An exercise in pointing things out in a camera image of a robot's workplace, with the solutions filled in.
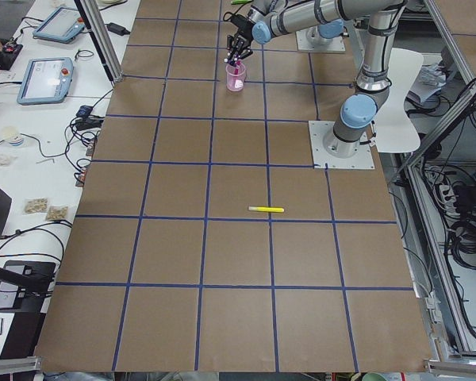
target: pink cup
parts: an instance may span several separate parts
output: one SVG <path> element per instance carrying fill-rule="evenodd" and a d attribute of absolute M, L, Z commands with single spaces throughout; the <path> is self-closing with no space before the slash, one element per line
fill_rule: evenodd
<path fill-rule="evenodd" d="M 247 68 L 242 63 L 236 66 L 225 65 L 227 86 L 230 91 L 241 91 L 244 88 Z"/>

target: blue joint cap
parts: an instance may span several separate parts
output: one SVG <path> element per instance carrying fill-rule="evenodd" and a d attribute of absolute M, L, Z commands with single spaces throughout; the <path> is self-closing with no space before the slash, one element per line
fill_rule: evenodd
<path fill-rule="evenodd" d="M 323 38 L 335 38 L 344 31 L 344 22 L 337 18 L 328 24 L 318 25 L 317 31 Z"/>
<path fill-rule="evenodd" d="M 344 102 L 340 109 L 340 118 L 348 127 L 361 129 L 374 119 L 377 111 L 374 99 L 365 94 L 357 94 Z"/>
<path fill-rule="evenodd" d="M 265 45 L 267 42 L 271 41 L 270 29 L 264 21 L 258 21 L 252 27 L 252 36 L 254 37 L 255 42 L 261 45 Z"/>

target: power strip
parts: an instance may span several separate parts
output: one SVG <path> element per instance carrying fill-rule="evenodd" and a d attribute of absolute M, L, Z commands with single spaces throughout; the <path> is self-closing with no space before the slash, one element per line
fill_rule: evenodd
<path fill-rule="evenodd" d="M 457 212 L 456 202 L 457 196 L 453 191 L 451 185 L 440 184 L 437 187 L 439 193 L 440 206 L 446 211 L 446 214 L 450 217 L 459 218 L 460 213 Z"/>

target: device screen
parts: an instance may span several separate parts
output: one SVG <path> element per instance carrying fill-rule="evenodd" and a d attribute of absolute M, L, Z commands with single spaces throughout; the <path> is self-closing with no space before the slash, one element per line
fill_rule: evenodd
<path fill-rule="evenodd" d="M 79 18 L 79 12 L 62 8 L 42 29 L 42 33 L 63 37 L 74 26 Z"/>
<path fill-rule="evenodd" d="M 23 98 L 50 98 L 60 84 L 63 60 L 37 61 L 30 70 L 29 82 Z"/>

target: plastic cup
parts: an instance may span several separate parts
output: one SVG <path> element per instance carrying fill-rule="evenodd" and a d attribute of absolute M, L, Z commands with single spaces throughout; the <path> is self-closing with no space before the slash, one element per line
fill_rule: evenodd
<path fill-rule="evenodd" d="M 227 86 L 230 91 L 242 91 L 247 76 L 247 68 L 242 63 L 236 66 L 225 65 Z"/>
<path fill-rule="evenodd" d="M 13 147 L 19 147 L 25 141 L 16 127 L 8 125 L 2 129 L 2 139 Z"/>

